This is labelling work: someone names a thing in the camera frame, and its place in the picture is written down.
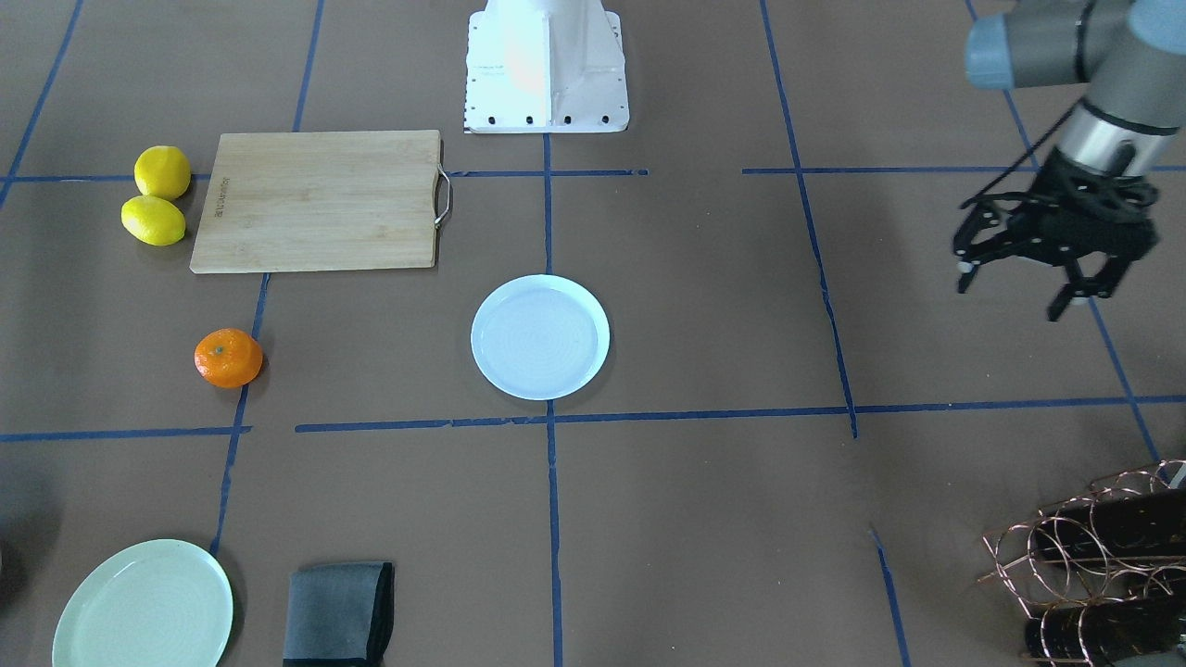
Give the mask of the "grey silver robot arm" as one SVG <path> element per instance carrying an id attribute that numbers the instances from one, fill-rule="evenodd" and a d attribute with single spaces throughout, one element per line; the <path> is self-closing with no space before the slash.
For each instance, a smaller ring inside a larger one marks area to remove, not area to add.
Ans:
<path id="1" fill-rule="evenodd" d="M 988 184 L 965 201 L 954 233 L 957 290 L 1005 258 L 1065 272 L 1047 309 L 1110 298 L 1159 242 L 1148 173 L 1182 131 L 1181 1 L 1020 1 L 974 23 L 965 75 L 981 89 L 1080 83 L 1084 93 L 1046 133 L 1029 188 Z"/>

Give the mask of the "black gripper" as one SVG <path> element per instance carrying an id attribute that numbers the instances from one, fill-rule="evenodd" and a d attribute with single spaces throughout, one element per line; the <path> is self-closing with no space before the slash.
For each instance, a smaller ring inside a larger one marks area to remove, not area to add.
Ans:
<path id="1" fill-rule="evenodd" d="M 1013 195 L 978 195 L 965 203 L 967 217 L 952 239 L 956 291 L 964 296 L 984 265 L 1016 254 L 1065 272 L 1047 307 L 1050 322 L 1073 304 L 1110 298 L 1131 261 L 1160 240 L 1150 216 L 1158 199 L 1143 176 L 1098 173 L 1056 148 L 1016 210 L 1005 207 L 1018 201 Z M 1086 273 L 1085 260 L 1101 260 L 1098 271 Z"/>

